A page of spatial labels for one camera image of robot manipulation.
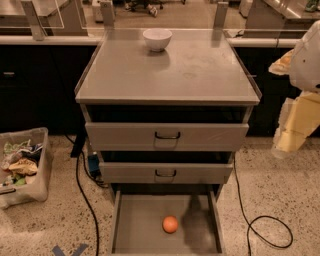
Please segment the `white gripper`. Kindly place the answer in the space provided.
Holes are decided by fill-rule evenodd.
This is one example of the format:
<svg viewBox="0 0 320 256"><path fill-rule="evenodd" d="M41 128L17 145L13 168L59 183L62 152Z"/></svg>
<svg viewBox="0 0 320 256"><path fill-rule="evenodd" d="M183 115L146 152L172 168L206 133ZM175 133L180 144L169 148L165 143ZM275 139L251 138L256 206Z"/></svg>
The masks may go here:
<svg viewBox="0 0 320 256"><path fill-rule="evenodd" d="M291 49L272 63L268 71L288 75L302 92L282 105L274 134L272 154L284 159L297 152L320 126L320 21L316 21Z"/></svg>

